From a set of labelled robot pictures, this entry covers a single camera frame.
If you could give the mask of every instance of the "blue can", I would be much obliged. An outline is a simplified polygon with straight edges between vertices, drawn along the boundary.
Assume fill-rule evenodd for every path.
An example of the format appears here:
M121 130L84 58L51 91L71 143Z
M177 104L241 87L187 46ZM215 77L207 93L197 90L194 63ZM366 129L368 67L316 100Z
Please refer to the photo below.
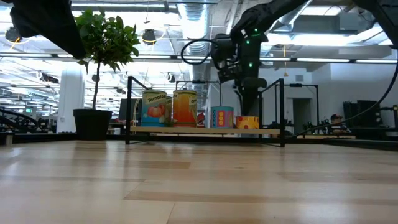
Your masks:
M142 93L141 126L166 125L166 96L164 91L146 90Z
M234 108L230 106L211 107L211 128L234 128Z

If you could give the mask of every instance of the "black plant pot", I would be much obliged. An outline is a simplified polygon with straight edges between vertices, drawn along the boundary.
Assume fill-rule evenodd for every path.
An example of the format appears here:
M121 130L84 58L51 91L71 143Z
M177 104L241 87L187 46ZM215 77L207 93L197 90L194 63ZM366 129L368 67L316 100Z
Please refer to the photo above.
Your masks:
M76 131L80 140L106 140L106 132L112 118L111 111L74 109L73 116L75 117Z

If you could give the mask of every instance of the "ceiling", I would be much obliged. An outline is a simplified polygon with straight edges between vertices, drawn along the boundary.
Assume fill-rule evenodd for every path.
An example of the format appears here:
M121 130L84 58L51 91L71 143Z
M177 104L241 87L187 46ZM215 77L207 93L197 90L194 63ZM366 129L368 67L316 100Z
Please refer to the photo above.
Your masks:
M216 34L229 32L246 9L269 1L168 0L167 2L170 7L169 12L154 12L156 7L164 6L164 1L151 0L79 0L73 1L72 10L73 14L77 16L83 9L88 7L95 9L97 6L101 6L107 9L106 16L121 16L125 26L136 24L139 34L143 33L145 29L154 29L158 38L156 44L139 45L137 48L140 55L180 55L182 47L188 42L186 34L189 28L184 26L181 13L175 13L178 12L176 3L205 3L208 6L207 37L214 38ZM65 53L42 36L24 39L16 45L6 40L4 35L12 26L9 16L10 7L4 3L0 4L0 53ZM268 36L269 43L262 46L262 55L268 57L384 58L391 53L388 46L378 45L388 40L378 24L374 23L373 18L367 12L355 8L351 1L314 0L301 12L290 32L272 30ZM343 44L339 44L341 38L344 38ZM327 43L318 43L318 40L324 40ZM61 82L62 68L65 67L67 61L73 62L74 60L71 58L0 58L0 106L18 110L25 105L34 105L40 108L38 112L41 114L48 115L50 111L52 114L56 114L60 85L44 82L41 77L44 73ZM274 62L268 63L264 67L279 69L284 66L285 63ZM287 66L307 68L311 72L321 64L288 63ZM111 68L103 67L97 105L102 109L113 110L117 114L120 99L125 98L126 94L118 93L116 87L126 90L128 75L133 75L146 86L164 90L168 95L172 95L175 84L167 80L167 75L174 75L177 81L190 81L193 78L192 71L194 69L178 60L166 62L137 60L137 62L125 66L121 72L113 72ZM86 107L90 107L92 104L95 83L91 77L94 73L95 67L90 65L86 76ZM193 88L191 84L186 84L185 87ZM207 88L203 86L195 90L202 98L199 107L203 108ZM142 88L139 85L133 85L133 96L141 95Z

